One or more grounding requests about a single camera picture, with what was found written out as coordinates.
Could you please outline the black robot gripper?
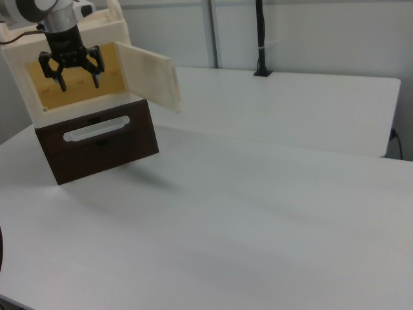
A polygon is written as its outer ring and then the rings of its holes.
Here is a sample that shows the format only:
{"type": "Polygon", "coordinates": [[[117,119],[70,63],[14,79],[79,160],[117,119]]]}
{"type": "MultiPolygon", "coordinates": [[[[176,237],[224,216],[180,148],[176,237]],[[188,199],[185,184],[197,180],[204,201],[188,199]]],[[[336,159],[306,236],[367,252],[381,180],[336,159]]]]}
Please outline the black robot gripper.
{"type": "Polygon", "coordinates": [[[86,49],[78,26],[64,32],[46,32],[45,36],[50,52],[41,52],[38,57],[45,78],[52,78],[59,83],[61,90],[66,92],[63,70],[82,67],[92,75],[95,88],[99,88],[98,76],[105,71],[105,63],[99,46],[86,49]],[[57,63],[56,70],[49,64],[51,59],[57,63]]]}

